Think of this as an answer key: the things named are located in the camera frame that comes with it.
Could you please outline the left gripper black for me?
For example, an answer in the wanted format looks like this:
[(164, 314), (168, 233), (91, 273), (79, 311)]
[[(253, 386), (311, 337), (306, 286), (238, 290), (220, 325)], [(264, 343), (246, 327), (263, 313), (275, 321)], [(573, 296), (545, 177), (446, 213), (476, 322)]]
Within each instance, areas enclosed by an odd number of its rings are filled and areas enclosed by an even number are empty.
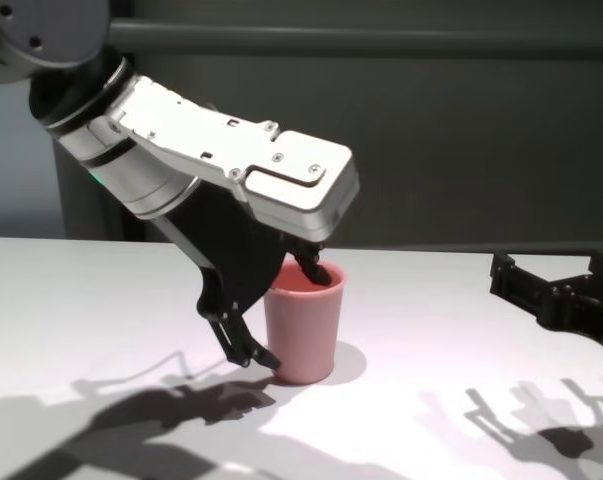
[(200, 269), (197, 311), (227, 361), (278, 370), (280, 360), (252, 336), (242, 313), (265, 295), (288, 252), (312, 284), (329, 286), (332, 277), (320, 264), (323, 245), (293, 241), (257, 221), (231, 192), (200, 180), (163, 215), (163, 235)]

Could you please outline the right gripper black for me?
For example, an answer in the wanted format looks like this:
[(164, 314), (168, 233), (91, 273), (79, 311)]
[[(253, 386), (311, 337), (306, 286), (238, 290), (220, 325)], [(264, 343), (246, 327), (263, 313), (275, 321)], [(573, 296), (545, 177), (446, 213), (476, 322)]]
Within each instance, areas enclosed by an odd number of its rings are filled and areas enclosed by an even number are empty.
[(555, 281), (550, 287), (549, 281), (518, 267), (509, 255), (495, 253), (490, 293), (533, 315), (540, 326), (603, 347), (603, 250), (591, 255), (588, 270), (591, 274)]

